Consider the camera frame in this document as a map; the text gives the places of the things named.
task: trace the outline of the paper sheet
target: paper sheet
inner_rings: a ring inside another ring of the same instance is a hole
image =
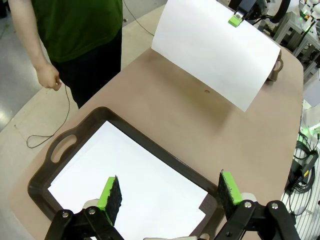
[[[207,192],[177,173],[111,123],[106,122],[51,184],[65,209],[79,212],[97,199],[108,177],[117,175],[122,204],[115,228],[124,239],[188,236],[205,214]]]
[[[280,48],[215,0],[168,0],[152,49],[246,111]]]

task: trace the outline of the black pants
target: black pants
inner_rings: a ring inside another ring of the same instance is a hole
[[[94,94],[121,70],[122,28],[115,38],[76,59],[51,61],[61,81],[71,89],[72,97],[81,108]]]

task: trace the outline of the person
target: person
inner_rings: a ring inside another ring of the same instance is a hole
[[[120,72],[122,0],[9,0],[9,6],[43,87],[57,91],[61,80],[80,108]]]
[[[3,19],[7,16],[6,5],[3,0],[0,0],[0,19]]]

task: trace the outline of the gray floor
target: gray floor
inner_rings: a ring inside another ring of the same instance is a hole
[[[136,18],[166,2],[126,0]],[[128,20],[124,26],[134,20],[124,4],[123,18]],[[11,16],[0,19],[0,131],[40,89],[36,72],[18,39]]]

